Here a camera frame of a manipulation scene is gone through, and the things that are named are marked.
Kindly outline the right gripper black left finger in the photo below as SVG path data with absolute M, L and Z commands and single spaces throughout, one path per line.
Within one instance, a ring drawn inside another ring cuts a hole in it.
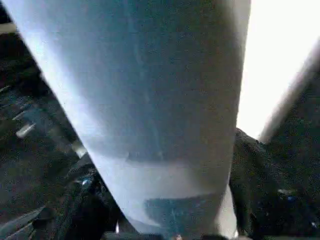
M 99 240 L 115 232 L 120 209 L 86 154 L 72 165 L 61 196 L 33 221 L 34 240 Z

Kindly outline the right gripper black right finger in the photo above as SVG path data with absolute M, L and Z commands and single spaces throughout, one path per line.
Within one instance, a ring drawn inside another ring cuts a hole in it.
M 229 185 L 241 235 L 254 240 L 320 238 L 320 212 L 265 145 L 235 132 Z

